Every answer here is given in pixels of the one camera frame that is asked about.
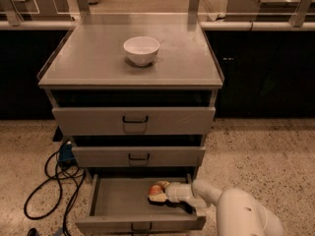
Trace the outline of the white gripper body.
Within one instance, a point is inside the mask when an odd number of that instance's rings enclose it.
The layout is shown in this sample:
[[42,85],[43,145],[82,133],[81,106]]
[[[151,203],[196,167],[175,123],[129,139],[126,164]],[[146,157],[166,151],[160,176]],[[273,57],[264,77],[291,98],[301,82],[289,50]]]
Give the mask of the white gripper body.
[[172,203],[189,203],[194,199],[190,184],[171,182],[165,189],[166,197]]

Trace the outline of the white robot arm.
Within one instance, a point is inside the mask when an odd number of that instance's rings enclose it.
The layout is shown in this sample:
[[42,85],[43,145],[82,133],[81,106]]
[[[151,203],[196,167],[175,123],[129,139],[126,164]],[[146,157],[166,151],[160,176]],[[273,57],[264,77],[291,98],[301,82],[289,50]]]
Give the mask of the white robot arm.
[[217,209],[218,236],[284,236],[280,219],[253,196],[231,188],[222,191],[196,179],[190,184],[157,181],[150,188],[151,202],[184,202],[190,207]]

